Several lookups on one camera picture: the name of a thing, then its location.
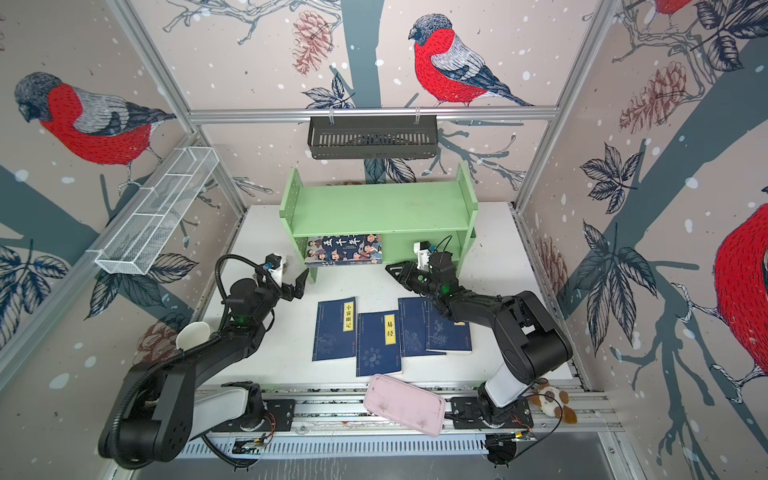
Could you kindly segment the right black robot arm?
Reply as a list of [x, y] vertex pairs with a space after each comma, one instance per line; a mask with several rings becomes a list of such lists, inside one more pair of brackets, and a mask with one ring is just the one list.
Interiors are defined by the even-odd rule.
[[478, 390], [481, 418], [502, 424], [512, 405], [546, 373], [573, 356], [573, 347], [543, 303], [531, 291], [485, 295], [459, 284], [449, 252], [436, 251], [422, 269], [413, 261], [385, 267], [406, 290], [428, 298], [451, 321], [492, 330], [503, 365]]

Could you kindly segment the colourful illustrated history book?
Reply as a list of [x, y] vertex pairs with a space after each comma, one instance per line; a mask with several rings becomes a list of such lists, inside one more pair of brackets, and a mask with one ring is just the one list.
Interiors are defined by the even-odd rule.
[[312, 237], [304, 261], [315, 266], [380, 264], [382, 237], [378, 234]]

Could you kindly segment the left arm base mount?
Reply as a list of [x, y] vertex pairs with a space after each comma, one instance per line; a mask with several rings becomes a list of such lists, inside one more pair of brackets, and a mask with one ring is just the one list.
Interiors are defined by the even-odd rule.
[[289, 432], [292, 428], [296, 401], [267, 399], [262, 403], [260, 416], [244, 414], [212, 429], [215, 433]]

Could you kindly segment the blue book centre yellow label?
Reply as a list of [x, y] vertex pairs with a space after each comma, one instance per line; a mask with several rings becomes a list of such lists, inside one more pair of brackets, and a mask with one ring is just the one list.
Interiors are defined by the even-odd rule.
[[397, 310], [360, 313], [356, 327], [356, 376], [402, 372]]

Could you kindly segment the pink plastic case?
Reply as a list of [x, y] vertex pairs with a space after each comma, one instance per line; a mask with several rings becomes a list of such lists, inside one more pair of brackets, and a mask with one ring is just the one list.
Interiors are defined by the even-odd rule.
[[382, 374], [369, 382], [363, 406], [373, 415], [431, 437], [441, 434], [446, 413], [443, 397]]

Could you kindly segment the white mesh wall tray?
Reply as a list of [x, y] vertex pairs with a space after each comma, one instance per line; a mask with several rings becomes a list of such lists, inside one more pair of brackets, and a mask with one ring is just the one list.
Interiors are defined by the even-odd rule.
[[138, 206], [99, 252], [96, 265], [108, 274], [147, 274], [218, 164], [210, 147], [176, 149], [160, 179], [140, 190]]

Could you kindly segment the blue book yellow label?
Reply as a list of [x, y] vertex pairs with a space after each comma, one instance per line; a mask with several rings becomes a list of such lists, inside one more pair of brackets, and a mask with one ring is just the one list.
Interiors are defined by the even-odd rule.
[[356, 355], [356, 298], [318, 303], [312, 361], [352, 358]]
[[426, 350], [435, 353], [470, 353], [472, 340], [469, 324], [431, 315], [427, 321]]
[[360, 313], [356, 327], [356, 376], [402, 372], [397, 310]]

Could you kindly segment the plush toy brown white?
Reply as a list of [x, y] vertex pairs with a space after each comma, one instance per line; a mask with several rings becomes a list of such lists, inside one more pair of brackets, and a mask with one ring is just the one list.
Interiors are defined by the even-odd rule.
[[538, 407], [544, 415], [569, 425], [578, 423], [576, 412], [569, 406], [568, 393], [553, 386], [548, 380], [540, 379], [527, 397], [529, 403]]

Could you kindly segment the blue book left yellow label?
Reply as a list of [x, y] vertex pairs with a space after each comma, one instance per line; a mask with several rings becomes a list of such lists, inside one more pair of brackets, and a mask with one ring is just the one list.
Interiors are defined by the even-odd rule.
[[312, 361], [352, 358], [356, 355], [356, 298], [318, 303]]

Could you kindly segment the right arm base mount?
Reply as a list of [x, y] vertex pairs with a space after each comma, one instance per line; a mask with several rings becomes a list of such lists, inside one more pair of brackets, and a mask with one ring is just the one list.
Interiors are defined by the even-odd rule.
[[525, 399], [519, 398], [505, 407], [478, 397], [453, 397], [445, 418], [455, 429], [502, 429], [533, 427], [531, 410]]

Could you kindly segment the green wooden two-tier shelf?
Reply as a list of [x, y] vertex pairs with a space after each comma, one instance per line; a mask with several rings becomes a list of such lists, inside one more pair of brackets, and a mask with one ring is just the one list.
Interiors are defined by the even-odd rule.
[[379, 234], [383, 264], [414, 260], [414, 244], [428, 241], [450, 252], [460, 271], [478, 210], [465, 164], [451, 181], [309, 187], [293, 168], [279, 215], [301, 262], [312, 237]]

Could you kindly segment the blue book plain cover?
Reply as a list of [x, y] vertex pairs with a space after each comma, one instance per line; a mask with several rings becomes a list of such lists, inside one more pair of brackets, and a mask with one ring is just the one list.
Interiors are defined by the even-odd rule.
[[441, 355], [441, 352], [431, 352], [426, 348], [428, 301], [421, 297], [399, 298], [398, 309], [401, 355], [404, 358]]

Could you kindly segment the blue book right yellow label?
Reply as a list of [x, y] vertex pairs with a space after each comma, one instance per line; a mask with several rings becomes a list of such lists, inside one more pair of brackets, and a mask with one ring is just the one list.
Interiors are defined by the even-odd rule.
[[431, 315], [427, 321], [426, 350], [435, 353], [470, 353], [472, 340], [469, 324]]

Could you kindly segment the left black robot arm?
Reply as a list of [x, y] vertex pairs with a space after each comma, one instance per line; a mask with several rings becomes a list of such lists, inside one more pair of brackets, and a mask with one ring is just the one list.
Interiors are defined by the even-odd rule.
[[259, 384], [237, 381], [220, 391], [200, 396], [198, 388], [227, 367], [254, 354], [275, 321], [281, 301], [303, 297], [308, 270], [294, 283], [274, 278], [281, 270], [280, 256], [269, 254], [263, 263], [241, 255], [225, 254], [214, 266], [216, 288], [223, 312], [216, 329], [200, 326], [206, 338], [195, 346], [180, 346], [168, 358], [133, 366], [107, 417], [97, 443], [98, 454], [125, 470], [138, 470], [154, 462], [175, 459], [199, 438], [234, 469], [249, 469], [250, 460], [236, 460], [216, 447], [208, 434], [230, 421], [268, 431], [273, 438], [278, 422], [268, 410]]

